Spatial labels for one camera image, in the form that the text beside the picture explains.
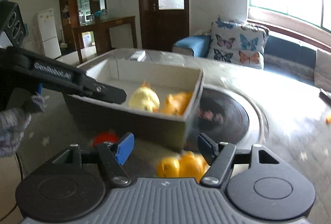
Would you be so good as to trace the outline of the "grey gloved left hand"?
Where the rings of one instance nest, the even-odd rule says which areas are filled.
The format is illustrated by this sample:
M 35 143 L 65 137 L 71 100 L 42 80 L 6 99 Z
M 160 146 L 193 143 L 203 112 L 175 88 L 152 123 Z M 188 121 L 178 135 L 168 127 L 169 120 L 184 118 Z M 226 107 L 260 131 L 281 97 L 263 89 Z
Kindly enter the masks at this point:
M 44 112 L 44 109 L 44 98 L 35 94 L 22 107 L 1 112 L 1 157 L 10 157 L 17 152 L 32 115 Z

